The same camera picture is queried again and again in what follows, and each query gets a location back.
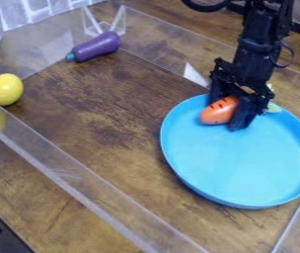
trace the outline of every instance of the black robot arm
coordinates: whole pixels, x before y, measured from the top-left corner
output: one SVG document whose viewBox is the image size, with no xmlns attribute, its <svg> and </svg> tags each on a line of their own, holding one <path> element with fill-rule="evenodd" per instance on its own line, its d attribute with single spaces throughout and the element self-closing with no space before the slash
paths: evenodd
<svg viewBox="0 0 300 253">
<path fill-rule="evenodd" d="M 230 1 L 221 2 L 210 9 L 224 8 Z M 205 12 L 205 6 L 193 10 Z M 244 30 L 238 36 L 238 46 L 233 62 L 215 58 L 215 66 L 210 71 L 210 103 L 226 96 L 238 98 L 232 119 L 228 123 L 230 130 L 248 127 L 254 116 L 262 115 L 273 93 L 266 87 L 274 67 L 285 67 L 276 63 L 281 47 L 293 51 L 282 40 L 292 26 L 293 0 L 245 0 Z"/>
</svg>

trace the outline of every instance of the purple eggplant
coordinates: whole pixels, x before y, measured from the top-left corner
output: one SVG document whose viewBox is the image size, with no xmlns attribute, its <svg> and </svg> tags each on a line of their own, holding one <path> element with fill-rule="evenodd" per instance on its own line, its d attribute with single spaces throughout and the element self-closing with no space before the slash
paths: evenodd
<svg viewBox="0 0 300 253">
<path fill-rule="evenodd" d="M 77 45 L 66 55 L 65 59 L 67 61 L 74 60 L 75 62 L 82 62 L 115 51 L 119 47 L 119 44 L 119 36 L 114 32 L 107 31 L 90 41 Z"/>
</svg>

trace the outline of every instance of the table surface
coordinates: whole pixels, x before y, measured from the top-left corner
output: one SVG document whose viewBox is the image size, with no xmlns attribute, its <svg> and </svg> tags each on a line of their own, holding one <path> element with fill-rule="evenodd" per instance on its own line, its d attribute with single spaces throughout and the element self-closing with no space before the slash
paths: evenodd
<svg viewBox="0 0 300 253">
<path fill-rule="evenodd" d="M 240 15 L 195 13 L 179 1 L 126 3 L 236 45 Z M 300 71 L 300 35 L 286 40 L 296 50 L 290 67 Z M 276 102 L 300 118 L 300 84 L 276 80 Z M 81 64 L 59 61 L 24 86 L 8 112 L 201 246 L 210 252 L 270 251 L 300 199 L 262 211 L 215 205 L 181 185 L 159 152 L 162 118 L 202 87 L 122 50 Z M 0 141 L 0 217 L 36 252 L 141 251 Z"/>
</svg>

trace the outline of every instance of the blue plastic plate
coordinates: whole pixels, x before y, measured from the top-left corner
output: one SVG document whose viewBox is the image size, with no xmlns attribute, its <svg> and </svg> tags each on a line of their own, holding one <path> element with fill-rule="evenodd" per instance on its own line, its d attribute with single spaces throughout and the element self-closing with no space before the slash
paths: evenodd
<svg viewBox="0 0 300 253">
<path fill-rule="evenodd" d="M 206 199 L 265 209 L 300 196 L 300 121 L 285 110 L 256 117 L 248 128 L 205 126 L 207 96 L 181 102 L 159 129 L 161 150 L 177 177 Z"/>
</svg>

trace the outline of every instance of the carrot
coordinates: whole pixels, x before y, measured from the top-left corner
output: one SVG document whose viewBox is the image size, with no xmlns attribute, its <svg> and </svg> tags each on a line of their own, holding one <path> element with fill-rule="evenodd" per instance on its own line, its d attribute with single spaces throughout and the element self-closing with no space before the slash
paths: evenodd
<svg viewBox="0 0 300 253">
<path fill-rule="evenodd" d="M 225 124 L 234 113 L 238 105 L 238 99 L 229 96 L 211 103 L 199 114 L 199 121 L 206 125 Z"/>
</svg>

